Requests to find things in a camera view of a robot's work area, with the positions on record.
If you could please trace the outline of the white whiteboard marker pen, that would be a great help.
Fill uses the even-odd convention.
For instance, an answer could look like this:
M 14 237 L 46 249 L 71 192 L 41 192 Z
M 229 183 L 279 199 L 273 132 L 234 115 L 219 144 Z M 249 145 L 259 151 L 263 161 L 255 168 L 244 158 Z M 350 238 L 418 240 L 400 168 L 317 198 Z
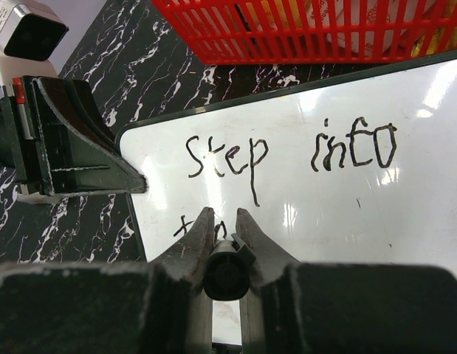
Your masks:
M 207 296 L 229 302 L 245 296 L 250 287 L 250 268 L 256 260 L 251 248 L 236 234 L 216 243 L 205 265 L 203 286 Z

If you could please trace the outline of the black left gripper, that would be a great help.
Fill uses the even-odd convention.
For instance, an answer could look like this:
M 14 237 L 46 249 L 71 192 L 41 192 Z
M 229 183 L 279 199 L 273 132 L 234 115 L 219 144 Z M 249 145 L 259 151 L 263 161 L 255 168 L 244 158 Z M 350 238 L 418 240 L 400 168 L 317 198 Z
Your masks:
M 0 168 L 22 195 L 143 193 L 145 178 L 117 151 L 89 84 L 14 77 L 0 99 Z

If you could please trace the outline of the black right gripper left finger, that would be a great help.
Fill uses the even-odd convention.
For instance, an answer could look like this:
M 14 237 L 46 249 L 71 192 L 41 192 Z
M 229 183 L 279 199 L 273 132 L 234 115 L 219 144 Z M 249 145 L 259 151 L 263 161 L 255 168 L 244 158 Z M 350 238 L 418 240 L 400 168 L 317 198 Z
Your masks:
M 210 353 L 204 208 L 155 260 L 0 265 L 0 353 Z

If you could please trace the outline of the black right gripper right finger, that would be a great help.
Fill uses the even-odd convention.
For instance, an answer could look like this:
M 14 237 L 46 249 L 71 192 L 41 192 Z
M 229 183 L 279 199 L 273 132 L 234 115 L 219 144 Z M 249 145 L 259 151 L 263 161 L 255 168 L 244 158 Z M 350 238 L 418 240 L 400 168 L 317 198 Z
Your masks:
M 426 265 L 304 263 L 245 209 L 255 256 L 240 301 L 245 353 L 457 353 L 457 279 Z

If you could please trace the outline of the small white whiteboard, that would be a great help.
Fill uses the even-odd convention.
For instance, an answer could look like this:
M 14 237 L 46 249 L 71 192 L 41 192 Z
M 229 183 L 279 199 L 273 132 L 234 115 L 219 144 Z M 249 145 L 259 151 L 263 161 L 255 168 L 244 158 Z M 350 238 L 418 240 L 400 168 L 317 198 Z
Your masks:
M 304 263 L 457 279 L 457 50 L 131 123 L 117 145 L 147 183 L 131 216 L 148 262 L 209 207 L 212 251 L 245 209 Z M 211 299 L 212 342 L 242 344 L 241 299 Z

